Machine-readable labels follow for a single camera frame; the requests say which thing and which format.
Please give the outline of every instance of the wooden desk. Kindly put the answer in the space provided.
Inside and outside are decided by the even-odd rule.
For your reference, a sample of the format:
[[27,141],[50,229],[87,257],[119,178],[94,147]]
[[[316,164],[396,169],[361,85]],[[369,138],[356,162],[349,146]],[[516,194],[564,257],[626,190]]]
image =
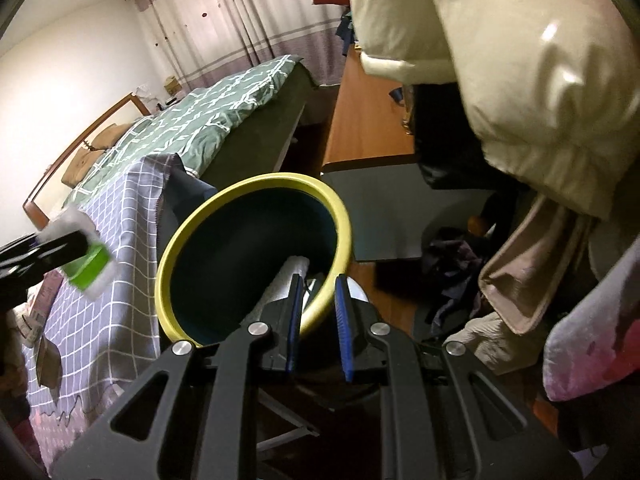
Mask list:
[[417,258],[422,234],[466,228],[488,192],[433,190],[425,183],[404,130],[404,107],[388,93],[395,81],[364,73],[349,52],[322,163],[322,180],[346,206],[356,261]]
[[364,73],[351,47],[335,104],[322,171],[416,161],[414,138],[402,126],[404,107],[388,93],[400,83]]

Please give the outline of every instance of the bucket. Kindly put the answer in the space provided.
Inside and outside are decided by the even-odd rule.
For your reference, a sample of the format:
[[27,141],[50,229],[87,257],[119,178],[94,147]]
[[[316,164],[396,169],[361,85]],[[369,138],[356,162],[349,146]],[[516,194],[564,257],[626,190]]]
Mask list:
[[300,335],[333,309],[336,277],[351,258],[344,204],[326,184],[296,173],[238,182],[208,199],[175,232],[156,276],[156,310],[173,341],[223,341],[251,312],[290,256],[309,259],[324,284],[302,314]]

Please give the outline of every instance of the yellow rim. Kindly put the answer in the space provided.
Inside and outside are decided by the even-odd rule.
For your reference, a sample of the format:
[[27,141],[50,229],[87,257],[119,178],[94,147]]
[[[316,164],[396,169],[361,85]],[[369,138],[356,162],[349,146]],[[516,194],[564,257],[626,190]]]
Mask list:
[[182,329],[178,320],[175,319],[171,306],[171,274],[182,247],[197,227],[214,211],[239,196],[272,187],[297,189],[315,197],[327,208],[334,219],[337,231],[334,261],[324,285],[302,315],[300,335],[305,336],[329,313],[333,306],[335,279],[339,274],[346,272],[351,258],[351,223],[347,209],[333,189],[315,178],[297,173],[267,173],[233,184],[214,195],[183,222],[169,241],[156,276],[156,311],[160,325],[171,341],[187,339],[201,346]]

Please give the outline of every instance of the screw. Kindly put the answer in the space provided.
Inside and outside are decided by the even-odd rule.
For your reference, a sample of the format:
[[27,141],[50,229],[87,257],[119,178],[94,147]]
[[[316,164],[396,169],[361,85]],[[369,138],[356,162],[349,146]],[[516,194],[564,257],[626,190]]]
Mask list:
[[388,335],[391,327],[386,323],[374,323],[370,330],[373,335]]
[[178,341],[174,343],[171,350],[176,355],[187,355],[193,349],[193,345],[188,341]]
[[251,335],[263,335],[269,331],[269,325],[261,321],[256,321],[249,325],[248,331]]
[[449,341],[445,346],[445,350],[449,355],[461,356],[466,352],[466,347],[458,341]]

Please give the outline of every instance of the curtain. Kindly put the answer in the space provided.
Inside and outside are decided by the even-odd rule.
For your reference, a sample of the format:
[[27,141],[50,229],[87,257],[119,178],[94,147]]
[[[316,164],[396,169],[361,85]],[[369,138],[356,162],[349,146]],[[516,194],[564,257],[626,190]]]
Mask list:
[[302,56],[320,84],[340,82],[340,6],[312,0],[133,1],[162,74],[190,89],[283,54]]

